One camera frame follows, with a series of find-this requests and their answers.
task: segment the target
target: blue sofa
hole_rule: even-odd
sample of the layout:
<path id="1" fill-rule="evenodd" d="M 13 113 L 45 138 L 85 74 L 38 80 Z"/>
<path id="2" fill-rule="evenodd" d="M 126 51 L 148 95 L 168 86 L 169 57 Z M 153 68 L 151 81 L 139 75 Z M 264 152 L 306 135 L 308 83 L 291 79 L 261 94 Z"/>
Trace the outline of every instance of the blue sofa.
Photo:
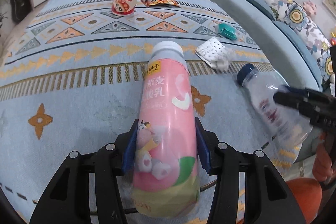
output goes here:
<path id="1" fill-rule="evenodd" d="M 289 85 L 322 90 L 320 69 L 303 42 L 298 40 L 300 37 L 294 36 L 290 30 L 289 35 L 286 34 L 281 28 L 288 26 L 276 25 L 266 9 L 261 9 L 262 3 L 251 4 L 252 1 L 247 0 L 211 1 L 217 3 L 248 32 Z"/>

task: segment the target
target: guitar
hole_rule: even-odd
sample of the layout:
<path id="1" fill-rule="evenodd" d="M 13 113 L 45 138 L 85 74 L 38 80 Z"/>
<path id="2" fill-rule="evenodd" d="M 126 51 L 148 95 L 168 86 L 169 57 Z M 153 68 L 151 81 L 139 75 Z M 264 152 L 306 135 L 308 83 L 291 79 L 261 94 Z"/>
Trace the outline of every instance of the guitar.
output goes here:
<path id="1" fill-rule="evenodd" d="M 20 23 L 32 10 L 29 0 L 10 0 L 12 6 L 12 19 L 16 24 Z"/>

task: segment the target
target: white paper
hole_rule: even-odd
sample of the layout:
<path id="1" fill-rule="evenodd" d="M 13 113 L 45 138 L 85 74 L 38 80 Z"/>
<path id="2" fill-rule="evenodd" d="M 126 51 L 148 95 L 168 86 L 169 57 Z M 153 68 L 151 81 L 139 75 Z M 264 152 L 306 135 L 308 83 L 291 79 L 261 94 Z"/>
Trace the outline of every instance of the white paper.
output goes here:
<path id="1" fill-rule="evenodd" d="M 216 37 L 204 42 L 196 48 L 195 52 L 211 68 L 223 70 L 228 70 L 234 53 L 232 49 L 220 43 Z"/>

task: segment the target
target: orange object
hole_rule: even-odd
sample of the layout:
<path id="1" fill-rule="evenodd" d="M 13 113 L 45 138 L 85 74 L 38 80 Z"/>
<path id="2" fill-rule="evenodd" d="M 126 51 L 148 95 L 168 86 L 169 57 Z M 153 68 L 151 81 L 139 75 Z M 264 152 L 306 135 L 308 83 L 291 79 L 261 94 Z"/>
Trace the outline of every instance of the orange object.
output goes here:
<path id="1" fill-rule="evenodd" d="M 330 44 L 332 45 L 332 46 L 335 46 L 336 45 L 336 37 L 335 37 L 335 34 L 332 32 L 331 33 L 331 39 L 330 39 Z"/>
<path id="2" fill-rule="evenodd" d="M 287 181 L 287 185 L 295 196 L 306 223 L 310 224 L 315 219 L 321 204 L 320 184 L 315 179 L 299 178 Z"/>

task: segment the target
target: plastic water bottle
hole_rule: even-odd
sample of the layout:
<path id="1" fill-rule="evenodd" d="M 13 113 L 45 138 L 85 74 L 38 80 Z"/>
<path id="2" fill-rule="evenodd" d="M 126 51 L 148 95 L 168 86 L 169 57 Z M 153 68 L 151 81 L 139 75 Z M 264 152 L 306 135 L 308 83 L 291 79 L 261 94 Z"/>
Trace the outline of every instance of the plastic water bottle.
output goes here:
<path id="1" fill-rule="evenodd" d="M 151 217 L 188 214 L 199 199 L 189 73 L 175 42 L 155 45 L 143 87 L 132 198 Z"/>
<path id="2" fill-rule="evenodd" d="M 287 91 L 283 83 L 272 75 L 259 73 L 252 64 L 246 64 L 238 72 L 237 81 L 248 89 L 252 105 L 267 124 L 272 137 L 288 147 L 304 141 L 312 129 L 309 119 L 273 100 L 278 90 Z"/>

